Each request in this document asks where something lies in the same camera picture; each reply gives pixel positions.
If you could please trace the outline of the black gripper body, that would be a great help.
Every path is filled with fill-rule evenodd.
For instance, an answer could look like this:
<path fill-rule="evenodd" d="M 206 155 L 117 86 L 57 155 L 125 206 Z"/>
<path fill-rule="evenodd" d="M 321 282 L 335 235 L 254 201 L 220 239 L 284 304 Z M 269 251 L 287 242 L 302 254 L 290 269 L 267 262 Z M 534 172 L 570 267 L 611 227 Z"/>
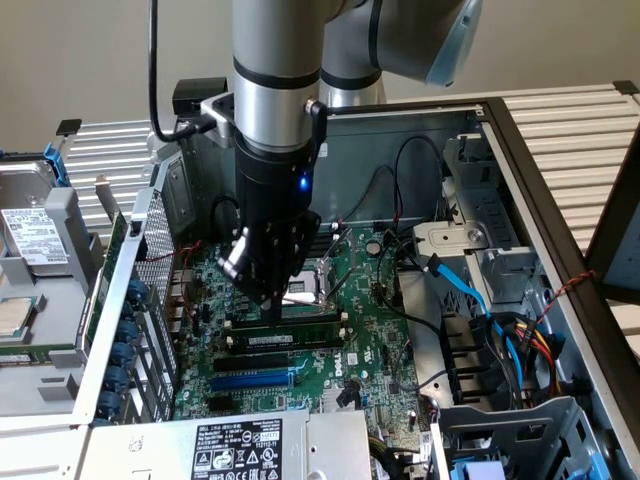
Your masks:
<path fill-rule="evenodd" d="M 250 235 L 276 231 L 314 235 L 318 214 L 310 210 L 313 192 L 312 144 L 274 152 L 235 135 L 236 194 L 241 225 Z"/>

